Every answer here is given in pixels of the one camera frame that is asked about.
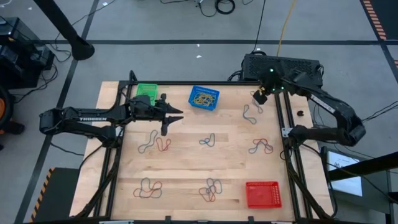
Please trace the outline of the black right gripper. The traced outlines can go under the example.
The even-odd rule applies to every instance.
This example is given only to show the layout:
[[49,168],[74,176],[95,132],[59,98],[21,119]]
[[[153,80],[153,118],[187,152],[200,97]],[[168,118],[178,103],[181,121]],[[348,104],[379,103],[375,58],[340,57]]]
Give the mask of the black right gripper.
[[266,68],[265,72],[259,75],[259,88],[253,93],[253,98],[259,105],[263,105],[269,95],[284,90],[281,77],[280,69],[275,66]]

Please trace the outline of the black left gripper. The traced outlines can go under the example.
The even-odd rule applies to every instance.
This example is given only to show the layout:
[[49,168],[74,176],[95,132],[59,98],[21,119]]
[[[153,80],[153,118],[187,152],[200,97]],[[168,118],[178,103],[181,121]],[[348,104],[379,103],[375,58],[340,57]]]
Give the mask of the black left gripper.
[[139,108],[137,120],[147,120],[147,121],[160,121],[161,125],[161,135],[167,135],[168,124],[176,122],[183,119],[183,116],[169,116],[166,122],[166,113],[170,114],[181,114],[183,111],[174,108],[170,104],[166,104],[166,94],[161,94],[160,98],[155,101],[155,105],[151,105],[150,97],[148,95],[138,95],[136,96],[137,107]]

